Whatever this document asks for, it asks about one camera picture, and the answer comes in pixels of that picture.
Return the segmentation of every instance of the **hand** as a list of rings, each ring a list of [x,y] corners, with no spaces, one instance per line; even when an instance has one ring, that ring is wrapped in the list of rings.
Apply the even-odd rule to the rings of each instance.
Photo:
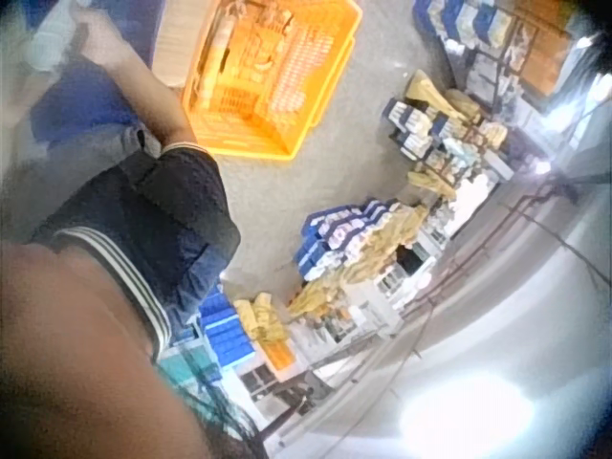
[[[132,48],[105,11],[83,8],[75,2],[71,13],[76,23],[87,29],[80,48],[82,55],[107,71],[129,58]]]

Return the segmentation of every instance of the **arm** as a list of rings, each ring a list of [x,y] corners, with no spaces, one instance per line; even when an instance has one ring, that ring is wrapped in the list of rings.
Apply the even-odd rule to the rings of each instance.
[[[81,53],[106,70],[162,147],[175,142],[196,142],[179,99],[121,38],[108,15],[75,9],[73,16],[88,31]]]

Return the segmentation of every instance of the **store aisle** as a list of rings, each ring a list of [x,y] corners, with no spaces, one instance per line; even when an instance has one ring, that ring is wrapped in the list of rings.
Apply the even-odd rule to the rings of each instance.
[[[245,295],[262,290],[289,299],[301,278],[292,262],[307,214],[389,198],[405,185],[409,161],[388,139],[381,112],[417,69],[437,85],[443,56],[415,30],[412,2],[358,0],[363,20],[353,56],[319,127],[291,163],[217,158],[242,244],[226,271]]]

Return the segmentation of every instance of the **white stripe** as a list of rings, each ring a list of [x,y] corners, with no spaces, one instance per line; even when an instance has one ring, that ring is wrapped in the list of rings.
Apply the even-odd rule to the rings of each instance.
[[[127,288],[130,290],[132,295],[134,295],[134,297],[137,299],[142,309],[144,310],[144,313],[148,317],[151,325],[153,326],[155,334],[157,335],[158,344],[160,348],[159,352],[161,353],[167,347],[169,343],[169,339],[170,339],[169,320],[167,318],[167,315],[165,314],[164,309],[162,308],[162,305],[159,304],[159,301],[157,301],[157,298],[153,295],[150,287],[144,281],[144,279],[142,279],[141,277],[141,279],[138,279],[138,280],[142,284],[142,289],[146,290],[150,294],[152,300],[151,299],[147,300],[147,298],[143,296],[143,294],[141,293],[141,290],[134,285],[135,279],[133,279],[132,276],[127,272],[125,267],[121,265],[121,263],[128,264],[128,266],[131,265],[131,262],[127,259],[127,257],[125,257],[122,251],[110,239],[106,238],[103,234],[93,229],[86,229],[83,227],[73,228],[73,229],[63,229],[59,231],[57,234],[66,234],[66,235],[70,235],[73,237],[77,237],[85,241],[87,244],[91,245],[111,265],[111,267],[115,270],[116,274],[121,278],[121,280],[125,283]],[[103,247],[100,244],[100,242],[96,240],[95,236],[98,236],[98,237],[104,236],[104,239],[106,239],[105,242],[109,246],[114,247],[117,251],[117,254],[123,257],[123,260],[118,259],[114,254],[110,253],[105,247]],[[131,266],[131,268],[133,269],[133,272],[136,274],[136,276],[140,276],[140,273],[138,272],[138,270],[136,270],[135,267],[133,267],[133,265]],[[153,312],[152,307],[154,307],[155,309],[161,312],[160,317],[166,320],[167,324],[160,322],[158,317],[156,317],[155,313]]]
[[[168,343],[169,343],[169,340],[171,337],[170,320],[168,319],[168,316],[165,313],[165,310],[160,304],[159,300],[157,299],[157,297],[151,290],[151,287],[149,287],[148,282],[146,282],[144,277],[142,277],[141,272],[136,269],[136,267],[132,264],[130,259],[127,256],[125,256],[125,254],[121,251],[121,249],[117,247],[117,245],[106,234],[103,234],[95,229],[86,228],[86,227],[72,228],[72,230],[89,233],[90,236],[101,239],[103,243],[107,244],[113,251],[115,251],[116,256],[119,258],[118,261],[122,262],[130,270],[127,272],[127,274],[129,275],[129,273],[131,272],[133,274],[133,280],[137,281],[142,287],[142,289],[144,290],[144,292],[149,296],[148,305],[155,308],[155,310],[159,312],[159,317],[162,318],[161,325],[164,328],[165,335],[167,336]]]
[[[177,149],[177,148],[193,148],[194,150],[199,150],[202,151],[204,153],[207,153],[207,150],[203,147],[198,145],[197,143],[194,142],[174,142],[171,143],[170,145],[166,145],[164,147],[164,149],[162,150],[162,154],[167,153],[168,151]]]

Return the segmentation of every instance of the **hair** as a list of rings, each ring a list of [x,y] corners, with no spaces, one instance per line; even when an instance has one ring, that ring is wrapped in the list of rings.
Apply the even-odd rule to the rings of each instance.
[[[267,459],[268,453],[264,448],[263,438],[251,417],[240,406],[232,404],[224,392],[210,382],[206,368],[202,368],[185,348],[181,348],[181,356],[198,386],[208,395],[208,401],[181,387],[161,367],[159,369],[173,383],[174,390],[195,414],[208,439],[208,447],[213,457]]]

